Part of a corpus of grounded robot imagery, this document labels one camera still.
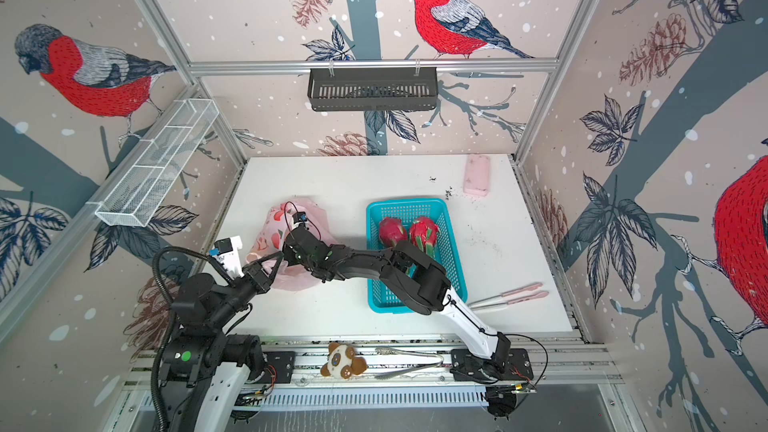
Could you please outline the pink plastic bag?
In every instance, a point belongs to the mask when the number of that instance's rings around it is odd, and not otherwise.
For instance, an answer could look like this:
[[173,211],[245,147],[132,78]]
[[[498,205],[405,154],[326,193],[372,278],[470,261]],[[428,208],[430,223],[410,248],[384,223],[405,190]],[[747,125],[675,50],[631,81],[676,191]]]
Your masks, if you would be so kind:
[[[248,263],[281,250],[288,226],[293,224],[292,216],[296,210],[307,214],[311,222],[309,228],[316,238],[327,244],[336,243],[335,237],[328,230],[326,211],[308,198],[296,198],[269,209],[263,227],[246,256]],[[272,287],[283,291],[299,292],[319,284],[320,282],[301,266],[287,266],[282,263]]]

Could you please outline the teal plastic basket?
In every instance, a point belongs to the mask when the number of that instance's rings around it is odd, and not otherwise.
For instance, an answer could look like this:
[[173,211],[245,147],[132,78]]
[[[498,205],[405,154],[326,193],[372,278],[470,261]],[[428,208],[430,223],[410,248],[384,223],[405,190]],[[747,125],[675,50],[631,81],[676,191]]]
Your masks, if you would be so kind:
[[[366,209],[367,248],[369,250],[384,248],[384,244],[379,239],[379,223],[383,219],[400,219],[402,225],[409,229],[420,217],[427,217],[436,224],[438,233],[434,259],[445,269],[453,288],[465,301],[468,298],[468,291],[459,251],[447,204],[442,199],[402,198],[370,203]],[[369,308],[375,313],[411,313],[411,310],[381,282],[369,280],[367,294]]]

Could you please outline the red dragon fruit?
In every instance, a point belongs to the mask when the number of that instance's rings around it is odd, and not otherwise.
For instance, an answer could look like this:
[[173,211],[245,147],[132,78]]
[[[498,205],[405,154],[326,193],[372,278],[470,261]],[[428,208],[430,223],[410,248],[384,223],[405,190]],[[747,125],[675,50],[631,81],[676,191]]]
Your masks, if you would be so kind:
[[395,217],[385,217],[379,222],[378,236],[380,242],[387,248],[393,248],[398,243],[408,240],[408,233],[402,221]]

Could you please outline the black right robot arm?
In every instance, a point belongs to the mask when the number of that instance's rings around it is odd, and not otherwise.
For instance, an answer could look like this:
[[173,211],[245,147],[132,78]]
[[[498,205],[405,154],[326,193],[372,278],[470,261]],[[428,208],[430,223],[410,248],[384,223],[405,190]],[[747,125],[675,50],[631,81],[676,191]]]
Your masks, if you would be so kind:
[[377,281],[411,311],[444,318],[479,366],[478,371],[467,366],[453,368],[458,376],[487,383],[500,381],[508,371],[508,337],[485,324],[461,299],[445,269],[411,243],[381,250],[328,245],[299,225],[287,234],[282,252],[288,264],[302,266],[322,282]]

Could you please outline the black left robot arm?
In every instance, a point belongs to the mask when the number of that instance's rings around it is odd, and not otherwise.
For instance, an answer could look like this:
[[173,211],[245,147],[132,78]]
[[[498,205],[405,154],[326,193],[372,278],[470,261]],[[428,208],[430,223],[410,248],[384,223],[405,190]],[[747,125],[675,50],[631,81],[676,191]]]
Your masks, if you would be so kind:
[[[168,253],[210,264],[225,283],[201,273],[187,278],[173,297],[160,270]],[[230,334],[225,327],[239,325],[235,316],[253,310],[251,300],[271,289],[282,262],[283,254],[276,252],[246,264],[242,275],[232,278],[215,257],[184,247],[168,246],[153,257],[153,277],[169,310],[150,379],[157,431],[194,431],[206,423],[225,427],[230,418],[251,418],[232,412],[248,381],[265,380],[259,395],[272,394],[278,372],[262,351],[261,339]]]

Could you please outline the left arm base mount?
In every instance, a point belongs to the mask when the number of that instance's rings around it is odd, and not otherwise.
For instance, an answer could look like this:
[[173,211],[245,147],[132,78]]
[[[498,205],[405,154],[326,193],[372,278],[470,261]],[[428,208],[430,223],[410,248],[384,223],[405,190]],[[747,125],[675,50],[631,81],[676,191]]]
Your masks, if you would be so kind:
[[295,369],[296,353],[292,351],[265,352],[264,370],[249,384],[261,386],[289,384]]

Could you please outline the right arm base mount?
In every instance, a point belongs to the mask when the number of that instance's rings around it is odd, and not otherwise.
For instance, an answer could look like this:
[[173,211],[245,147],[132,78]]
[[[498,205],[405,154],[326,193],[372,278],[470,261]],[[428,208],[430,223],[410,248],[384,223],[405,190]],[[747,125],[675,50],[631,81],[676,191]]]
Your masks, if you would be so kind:
[[457,382],[493,385],[497,382],[528,383],[534,379],[528,351],[523,348],[512,348],[503,367],[491,359],[472,355],[468,349],[453,349],[450,357],[449,372]]

